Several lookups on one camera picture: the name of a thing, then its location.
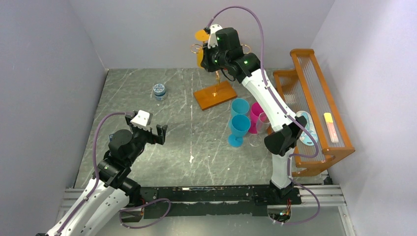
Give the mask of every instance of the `gold ring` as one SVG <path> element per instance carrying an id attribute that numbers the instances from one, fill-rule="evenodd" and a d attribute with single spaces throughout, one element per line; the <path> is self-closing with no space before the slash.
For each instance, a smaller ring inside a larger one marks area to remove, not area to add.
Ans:
<path id="1" fill-rule="evenodd" d="M 194 54 L 197 54 L 197 53 L 199 53 L 200 52 L 200 50 L 201 50 L 201 48 L 202 48 L 202 46 L 200 45 L 200 44 L 193 44 L 193 45 L 191 45 L 191 47 L 190 47 L 190 51 L 192 52 L 192 53 L 194 53 Z"/>
<path id="2" fill-rule="evenodd" d="M 245 53 L 245 54 L 248 54 L 248 53 L 250 53 L 250 52 L 252 51 L 252 49 L 249 47 L 249 45 L 246 45 L 246 44 L 241 44 L 241 46 L 242 46 L 242 47 L 247 47 L 247 48 L 249 49 L 249 52 L 247 52 L 247 53 Z"/>

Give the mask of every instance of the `table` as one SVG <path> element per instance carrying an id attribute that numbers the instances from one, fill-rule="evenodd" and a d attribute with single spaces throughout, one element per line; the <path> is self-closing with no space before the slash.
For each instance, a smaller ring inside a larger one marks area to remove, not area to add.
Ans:
<path id="1" fill-rule="evenodd" d="M 267 70 L 271 81 L 273 70 Z M 167 98 L 157 101 L 154 84 L 164 84 Z M 272 175 L 271 153 L 266 147 L 244 144 L 232 147 L 231 101 L 202 111 L 193 92 L 216 83 L 215 74 L 203 69 L 111 69 L 94 115 L 76 188 L 84 188 L 93 172 L 92 140 L 98 123 L 111 112 L 144 110 L 153 113 L 151 127 L 168 125 L 166 142 L 147 144 L 132 166 L 129 177 L 142 186 L 207 186 L 266 184 Z M 239 98 L 250 104 L 255 99 L 237 81 L 232 83 Z M 109 135 L 129 129 L 124 116 L 107 119 L 97 141 L 97 162 L 108 150 Z M 310 178 L 322 182 L 321 178 Z"/>

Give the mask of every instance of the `wooden dish rack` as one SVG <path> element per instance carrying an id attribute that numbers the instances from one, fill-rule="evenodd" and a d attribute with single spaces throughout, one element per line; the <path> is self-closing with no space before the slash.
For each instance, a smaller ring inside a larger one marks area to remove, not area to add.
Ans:
<path id="1" fill-rule="evenodd" d="M 342 118 L 331 96 L 326 80 L 312 49 L 293 49 L 290 52 L 294 62 L 292 70 L 277 70 L 273 76 L 276 89 L 285 103 L 294 111 L 306 111 L 313 118 L 319 138 L 319 155 L 313 159 L 295 156 L 297 171 L 295 177 L 316 176 L 352 154 L 352 146 Z M 324 119 L 324 113 L 333 116 L 339 139 L 332 143 Z M 313 155 L 314 146 L 307 146 L 298 140 L 294 153 Z"/>

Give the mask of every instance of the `wall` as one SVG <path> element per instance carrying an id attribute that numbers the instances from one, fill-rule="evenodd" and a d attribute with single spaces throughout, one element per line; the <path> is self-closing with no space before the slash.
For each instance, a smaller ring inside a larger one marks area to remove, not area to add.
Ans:
<path id="1" fill-rule="evenodd" d="M 356 152 L 331 168 L 358 236 L 415 235 L 417 4 L 336 0 L 313 43 Z"/>
<path id="2" fill-rule="evenodd" d="M 266 67 L 293 66 L 293 48 L 310 47 L 334 0 L 70 0 L 106 68 L 197 67 L 189 51 L 196 31 L 226 6 L 243 5 L 259 16 L 265 32 Z M 216 18 L 234 27 L 241 43 L 260 53 L 253 17 L 230 9 Z"/>
<path id="3" fill-rule="evenodd" d="M 55 223 L 74 183 L 105 70 L 66 0 L 0 0 L 0 229 Z"/>

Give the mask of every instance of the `brown wooden base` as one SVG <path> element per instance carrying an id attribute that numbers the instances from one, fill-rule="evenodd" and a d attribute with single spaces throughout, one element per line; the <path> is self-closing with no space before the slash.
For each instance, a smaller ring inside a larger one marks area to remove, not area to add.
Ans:
<path id="1" fill-rule="evenodd" d="M 194 97 L 203 111 L 234 99 L 237 96 L 235 90 L 227 81 L 194 92 Z"/>

